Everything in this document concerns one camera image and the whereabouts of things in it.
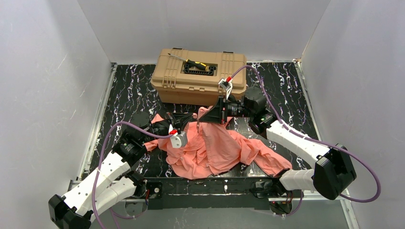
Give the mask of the pink jacket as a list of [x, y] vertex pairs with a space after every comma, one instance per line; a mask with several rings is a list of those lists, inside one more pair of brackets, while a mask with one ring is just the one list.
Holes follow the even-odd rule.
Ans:
[[174, 173], [187, 179], [207, 178], [227, 172], [238, 163], [255, 162], [267, 175], [276, 175], [292, 164], [259, 139], [248, 139], [226, 125], [189, 122], [186, 125], [188, 142], [174, 148], [169, 139], [145, 143], [146, 149], [159, 148], [167, 153], [166, 162]]

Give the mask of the black yellow screwdriver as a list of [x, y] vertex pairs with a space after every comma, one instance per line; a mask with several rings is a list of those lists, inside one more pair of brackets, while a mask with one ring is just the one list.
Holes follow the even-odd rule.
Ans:
[[176, 55], [171, 54], [171, 53], [168, 53], [168, 55], [171, 56], [171, 57], [175, 57], [175, 58], [177, 58], [179, 60], [182, 60], [182, 61], [192, 65], [193, 67], [195, 67], [195, 68], [197, 68], [199, 70], [207, 71], [207, 69], [208, 69], [208, 66], [206, 64], [202, 63], [202, 62], [196, 62], [196, 61], [192, 61], [190, 59], [184, 59], [182, 57], [176, 56]]

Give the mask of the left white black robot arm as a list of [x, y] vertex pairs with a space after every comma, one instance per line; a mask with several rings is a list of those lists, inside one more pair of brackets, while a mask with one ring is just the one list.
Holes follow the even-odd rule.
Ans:
[[169, 145], [180, 148], [187, 144], [186, 125], [194, 118], [193, 113], [165, 113], [153, 121], [147, 112], [132, 115], [129, 121], [114, 124], [107, 136], [121, 127], [123, 132], [106, 151], [105, 138], [99, 165], [77, 186], [63, 195], [54, 195], [48, 201], [51, 221], [59, 229], [88, 229], [94, 221], [103, 226], [100, 215], [121, 200], [138, 193], [147, 193], [145, 178], [132, 167], [147, 153], [146, 143], [152, 140], [168, 140]]

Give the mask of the tan plastic toolbox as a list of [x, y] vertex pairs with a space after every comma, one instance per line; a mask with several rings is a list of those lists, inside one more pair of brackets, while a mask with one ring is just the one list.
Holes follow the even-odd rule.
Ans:
[[[168, 53], [202, 62], [207, 66], [217, 65], [216, 74], [214, 76], [184, 74], [182, 65], [186, 62], [171, 57]], [[239, 72], [238, 69], [246, 64], [245, 55], [239, 53], [163, 49], [150, 82], [164, 103], [211, 106], [216, 103], [218, 96], [225, 95], [218, 82], [234, 73], [236, 75], [233, 77], [231, 95], [236, 99], [243, 97], [247, 88], [246, 70]]]

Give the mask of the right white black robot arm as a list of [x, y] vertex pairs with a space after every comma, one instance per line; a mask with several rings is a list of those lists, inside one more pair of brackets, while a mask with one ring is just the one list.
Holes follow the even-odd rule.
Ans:
[[266, 106], [262, 90], [251, 87], [240, 101], [232, 95], [227, 99], [220, 95], [199, 121], [224, 124], [229, 117], [247, 117], [254, 133], [281, 144], [311, 166], [305, 170], [282, 169], [260, 190], [279, 195], [292, 190], [310, 190], [335, 200], [357, 178], [350, 156], [331, 146], [309, 141], [303, 134], [295, 135], [294, 129], [278, 121]]

